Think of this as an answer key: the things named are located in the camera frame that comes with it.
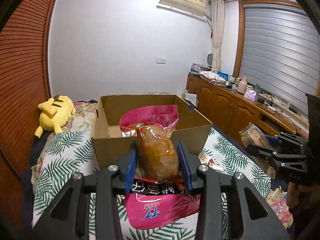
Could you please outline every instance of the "pikachu plush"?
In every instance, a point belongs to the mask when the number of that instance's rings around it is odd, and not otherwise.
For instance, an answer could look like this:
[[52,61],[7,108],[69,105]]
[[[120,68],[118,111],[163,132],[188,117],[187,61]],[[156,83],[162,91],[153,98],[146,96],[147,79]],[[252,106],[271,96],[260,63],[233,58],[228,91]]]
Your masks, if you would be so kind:
[[35,135],[41,137],[43,130],[61,133],[61,127],[68,123],[70,117],[76,112],[73,102],[67,96],[55,96],[38,105],[42,110]]

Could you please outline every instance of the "plush toy leg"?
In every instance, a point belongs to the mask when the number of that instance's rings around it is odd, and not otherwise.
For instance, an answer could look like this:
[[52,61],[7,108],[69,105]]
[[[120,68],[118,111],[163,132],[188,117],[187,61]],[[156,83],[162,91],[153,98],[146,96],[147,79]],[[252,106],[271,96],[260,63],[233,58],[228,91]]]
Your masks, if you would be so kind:
[[35,136],[39,137],[39,139],[40,139],[40,137],[41,137],[42,134],[43,134],[43,129],[42,129],[41,126],[39,126],[39,127],[37,128],[36,132],[35,132]]
[[62,129],[58,123],[53,124],[53,130],[55,134],[61,133]]

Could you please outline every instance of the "window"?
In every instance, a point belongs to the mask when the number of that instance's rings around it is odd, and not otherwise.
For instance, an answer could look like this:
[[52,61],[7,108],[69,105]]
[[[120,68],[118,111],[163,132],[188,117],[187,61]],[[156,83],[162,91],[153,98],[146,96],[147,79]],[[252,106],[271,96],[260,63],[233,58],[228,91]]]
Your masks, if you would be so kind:
[[245,26],[239,75],[308,113],[305,93],[316,94],[320,68],[320,41],[314,25],[302,9],[293,6],[242,6]]

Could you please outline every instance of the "cardboard box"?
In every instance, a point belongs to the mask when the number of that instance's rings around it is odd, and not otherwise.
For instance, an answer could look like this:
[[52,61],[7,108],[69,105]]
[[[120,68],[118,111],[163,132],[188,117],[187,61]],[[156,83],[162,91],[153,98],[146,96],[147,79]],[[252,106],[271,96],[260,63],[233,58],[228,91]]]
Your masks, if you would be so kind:
[[193,154],[199,154],[207,140],[212,123],[197,110],[189,111],[189,104],[175,95],[115,95],[100,97],[92,127],[92,142],[100,167],[115,163],[128,152],[136,137],[122,137],[119,121],[126,112],[157,105],[177,105],[179,121],[171,140],[176,147],[184,141]]

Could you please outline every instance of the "wall-mounted air conditioner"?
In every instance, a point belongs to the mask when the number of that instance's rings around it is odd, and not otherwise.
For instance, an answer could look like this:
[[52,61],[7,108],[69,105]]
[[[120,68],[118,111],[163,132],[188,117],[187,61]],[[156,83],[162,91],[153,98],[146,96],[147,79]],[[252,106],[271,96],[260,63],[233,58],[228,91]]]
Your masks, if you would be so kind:
[[207,9],[205,8],[207,3],[206,0],[160,0],[159,3],[175,7],[201,17],[208,14]]

